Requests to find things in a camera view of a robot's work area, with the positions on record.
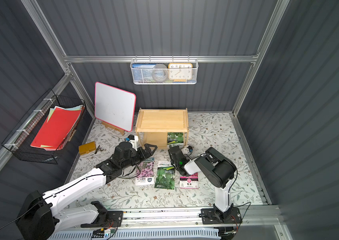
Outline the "wooden two-tier shelf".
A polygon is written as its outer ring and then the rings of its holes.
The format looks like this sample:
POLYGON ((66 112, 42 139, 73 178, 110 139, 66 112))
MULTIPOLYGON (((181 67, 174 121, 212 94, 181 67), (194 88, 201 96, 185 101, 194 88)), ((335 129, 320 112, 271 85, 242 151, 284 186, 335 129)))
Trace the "wooden two-tier shelf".
POLYGON ((139 109, 135 132, 142 147, 144 144, 151 144, 158 146, 158 149, 166 150, 168 148, 168 133, 182 133, 183 144, 187 145, 189 138, 188 109, 139 109))

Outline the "purple flower seed bag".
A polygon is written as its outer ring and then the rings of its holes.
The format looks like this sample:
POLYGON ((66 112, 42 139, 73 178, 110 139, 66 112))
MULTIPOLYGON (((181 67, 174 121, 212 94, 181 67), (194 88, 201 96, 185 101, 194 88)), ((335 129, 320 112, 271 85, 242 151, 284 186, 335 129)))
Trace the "purple flower seed bag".
POLYGON ((147 159, 138 165, 140 174, 135 178, 136 186, 146 186, 154 184, 154 158, 147 159))

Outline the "green gourd seed bag bottom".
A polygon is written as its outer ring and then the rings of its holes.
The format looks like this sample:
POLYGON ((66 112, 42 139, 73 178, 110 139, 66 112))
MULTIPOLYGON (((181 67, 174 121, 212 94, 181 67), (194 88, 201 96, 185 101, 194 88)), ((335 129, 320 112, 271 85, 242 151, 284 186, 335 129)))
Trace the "green gourd seed bag bottom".
POLYGON ((184 147, 184 133, 167 133, 167 146, 169 148, 184 147))

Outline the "green gourd seed bag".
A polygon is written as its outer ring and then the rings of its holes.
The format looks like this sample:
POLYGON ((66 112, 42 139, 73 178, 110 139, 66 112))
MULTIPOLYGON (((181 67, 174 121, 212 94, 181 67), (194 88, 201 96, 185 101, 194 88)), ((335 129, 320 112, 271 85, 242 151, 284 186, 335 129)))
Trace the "green gourd seed bag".
POLYGON ((184 147, 184 133, 167 133, 167 146, 169 148, 184 147))
POLYGON ((175 167, 167 161, 159 161, 154 187, 156 189, 174 190, 175 167))

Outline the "green gourd seed bag top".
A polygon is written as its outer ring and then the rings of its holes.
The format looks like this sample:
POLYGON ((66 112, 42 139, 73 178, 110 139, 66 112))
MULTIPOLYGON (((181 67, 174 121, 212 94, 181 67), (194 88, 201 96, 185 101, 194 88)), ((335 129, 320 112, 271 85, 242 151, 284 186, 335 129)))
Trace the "green gourd seed bag top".
POLYGON ((156 189, 174 190, 175 167, 167 161, 159 161, 154 187, 156 189))

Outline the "pink flower seed bag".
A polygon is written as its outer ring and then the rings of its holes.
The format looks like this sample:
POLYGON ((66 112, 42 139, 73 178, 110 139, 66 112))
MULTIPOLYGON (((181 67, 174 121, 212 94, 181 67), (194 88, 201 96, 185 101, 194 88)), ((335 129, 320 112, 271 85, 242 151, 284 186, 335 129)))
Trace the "pink flower seed bag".
POLYGON ((198 173, 188 177, 181 176, 179 178, 179 187, 181 189, 199 189, 198 173))

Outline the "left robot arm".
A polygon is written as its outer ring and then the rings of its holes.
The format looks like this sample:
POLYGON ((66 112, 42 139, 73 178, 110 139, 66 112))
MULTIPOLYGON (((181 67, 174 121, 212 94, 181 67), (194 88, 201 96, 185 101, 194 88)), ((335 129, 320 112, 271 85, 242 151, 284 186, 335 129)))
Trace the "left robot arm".
POLYGON ((138 147, 133 140, 119 143, 110 158, 97 164, 82 177, 54 190, 29 194, 15 224, 25 240, 46 240, 53 234, 75 226, 87 228, 118 227, 122 212, 109 213, 99 202, 66 210, 65 207, 88 192, 122 178, 124 169, 138 166, 153 156, 157 146, 138 147))

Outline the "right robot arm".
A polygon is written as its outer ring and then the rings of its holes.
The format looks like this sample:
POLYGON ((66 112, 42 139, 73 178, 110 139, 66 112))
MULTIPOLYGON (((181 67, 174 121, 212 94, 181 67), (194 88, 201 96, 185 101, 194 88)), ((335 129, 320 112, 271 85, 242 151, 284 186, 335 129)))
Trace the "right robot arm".
POLYGON ((235 182, 236 165, 229 158, 215 148, 208 148, 205 153, 192 160, 186 158, 182 149, 175 146, 168 149, 171 165, 183 177, 190 177, 196 173, 203 173, 209 182, 215 187, 214 209, 226 216, 233 204, 229 191, 235 182))

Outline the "wooden whiteboard easel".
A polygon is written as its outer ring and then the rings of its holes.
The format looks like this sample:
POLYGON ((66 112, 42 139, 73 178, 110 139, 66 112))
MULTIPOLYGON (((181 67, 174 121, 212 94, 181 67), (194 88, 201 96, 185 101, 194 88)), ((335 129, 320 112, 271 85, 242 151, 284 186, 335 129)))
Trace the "wooden whiteboard easel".
POLYGON ((102 121, 101 124, 102 124, 103 126, 105 126, 106 128, 110 128, 110 129, 112 129, 112 130, 118 131, 119 133, 121 133, 122 136, 125 134, 125 130, 123 130, 123 129, 119 128, 119 127, 116 127, 116 126, 111 125, 111 124, 109 124, 109 123, 106 123, 106 122, 104 122, 104 121, 102 121))

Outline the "small metal binder clip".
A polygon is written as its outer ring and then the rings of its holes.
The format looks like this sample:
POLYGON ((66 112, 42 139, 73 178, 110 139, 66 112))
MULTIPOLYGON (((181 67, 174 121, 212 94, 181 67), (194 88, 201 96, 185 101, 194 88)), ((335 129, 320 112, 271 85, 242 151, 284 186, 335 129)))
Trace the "small metal binder clip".
POLYGON ((103 151, 103 148, 101 146, 98 146, 95 150, 95 154, 99 153, 99 152, 102 152, 103 151))

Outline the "pink framed whiteboard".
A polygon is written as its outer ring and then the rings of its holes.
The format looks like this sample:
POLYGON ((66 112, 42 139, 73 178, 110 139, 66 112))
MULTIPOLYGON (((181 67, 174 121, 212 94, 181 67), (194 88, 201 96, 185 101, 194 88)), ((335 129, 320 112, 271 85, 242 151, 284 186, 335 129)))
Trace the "pink framed whiteboard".
POLYGON ((136 105, 134 93, 95 83, 94 115, 97 119, 125 131, 132 131, 136 105))

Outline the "yellow sponge block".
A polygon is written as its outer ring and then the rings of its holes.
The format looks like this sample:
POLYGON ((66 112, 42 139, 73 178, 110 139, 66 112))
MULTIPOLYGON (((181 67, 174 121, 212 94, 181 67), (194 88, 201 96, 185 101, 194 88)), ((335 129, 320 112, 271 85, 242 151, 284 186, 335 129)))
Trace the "yellow sponge block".
POLYGON ((84 144, 78 147, 78 153, 80 156, 90 154, 95 151, 96 151, 95 141, 92 141, 90 143, 87 143, 87 144, 84 144))

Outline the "blue box in basket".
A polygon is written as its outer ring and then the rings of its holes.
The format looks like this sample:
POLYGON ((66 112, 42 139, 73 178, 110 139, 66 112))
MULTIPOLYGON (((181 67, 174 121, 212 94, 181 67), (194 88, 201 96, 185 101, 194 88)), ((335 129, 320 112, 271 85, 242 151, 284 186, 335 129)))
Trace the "blue box in basket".
POLYGON ((149 83, 153 81, 152 72, 156 64, 132 63, 131 73, 135 84, 149 83))

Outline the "grey tape roll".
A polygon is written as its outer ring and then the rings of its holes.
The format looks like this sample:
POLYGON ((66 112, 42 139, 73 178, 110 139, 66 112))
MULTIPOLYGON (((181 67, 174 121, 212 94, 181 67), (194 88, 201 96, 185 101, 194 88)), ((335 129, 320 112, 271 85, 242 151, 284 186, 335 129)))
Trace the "grey tape roll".
POLYGON ((164 64, 156 64, 152 70, 152 79, 157 83, 163 83, 168 78, 167 66, 164 64))

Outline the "yellow square clock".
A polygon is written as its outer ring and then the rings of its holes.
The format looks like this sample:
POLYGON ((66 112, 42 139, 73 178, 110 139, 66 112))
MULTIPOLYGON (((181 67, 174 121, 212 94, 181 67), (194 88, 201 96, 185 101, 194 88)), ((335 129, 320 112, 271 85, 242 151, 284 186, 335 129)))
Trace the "yellow square clock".
POLYGON ((168 78, 175 82, 186 82, 192 79, 192 63, 170 63, 168 64, 168 78))

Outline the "red paper folder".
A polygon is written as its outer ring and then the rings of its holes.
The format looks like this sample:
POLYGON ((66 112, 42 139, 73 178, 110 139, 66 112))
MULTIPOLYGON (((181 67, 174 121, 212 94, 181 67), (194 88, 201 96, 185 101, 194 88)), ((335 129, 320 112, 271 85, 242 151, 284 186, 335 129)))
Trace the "red paper folder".
POLYGON ((60 150, 68 134, 78 121, 82 109, 83 105, 73 108, 59 106, 50 108, 46 120, 30 146, 46 151, 60 150))

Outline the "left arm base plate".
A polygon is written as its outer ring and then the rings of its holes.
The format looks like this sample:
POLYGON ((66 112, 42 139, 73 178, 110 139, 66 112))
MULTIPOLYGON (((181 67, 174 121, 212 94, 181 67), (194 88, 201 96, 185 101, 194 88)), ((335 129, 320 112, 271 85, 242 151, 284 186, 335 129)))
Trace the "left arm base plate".
POLYGON ((123 219, 123 211, 108 211, 99 213, 90 224, 81 224, 81 228, 109 228, 120 227, 123 219))

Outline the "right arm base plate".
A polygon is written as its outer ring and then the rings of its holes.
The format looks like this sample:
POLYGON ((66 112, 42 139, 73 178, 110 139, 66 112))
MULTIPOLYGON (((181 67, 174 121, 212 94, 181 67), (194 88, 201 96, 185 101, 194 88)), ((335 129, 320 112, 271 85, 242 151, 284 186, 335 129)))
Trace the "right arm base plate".
POLYGON ((199 217, 204 225, 241 224, 242 215, 239 208, 230 208, 226 212, 219 209, 201 209, 199 217))

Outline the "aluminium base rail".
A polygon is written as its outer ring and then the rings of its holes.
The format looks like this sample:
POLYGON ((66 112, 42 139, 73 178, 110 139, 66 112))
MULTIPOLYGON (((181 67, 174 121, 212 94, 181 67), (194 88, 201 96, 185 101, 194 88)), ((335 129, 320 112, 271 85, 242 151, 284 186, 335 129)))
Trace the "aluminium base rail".
POLYGON ((106 210, 98 209, 95 205, 88 205, 77 209, 62 210, 52 218, 47 227, 50 234, 70 228, 81 228, 81 224, 92 223, 99 213, 108 211, 123 211, 121 228, 179 228, 195 227, 198 225, 208 227, 237 227, 244 225, 277 225, 284 222, 277 206, 251 206, 239 207, 242 215, 241 224, 215 224, 204 225, 199 217, 202 208, 169 208, 169 209, 126 209, 106 210))

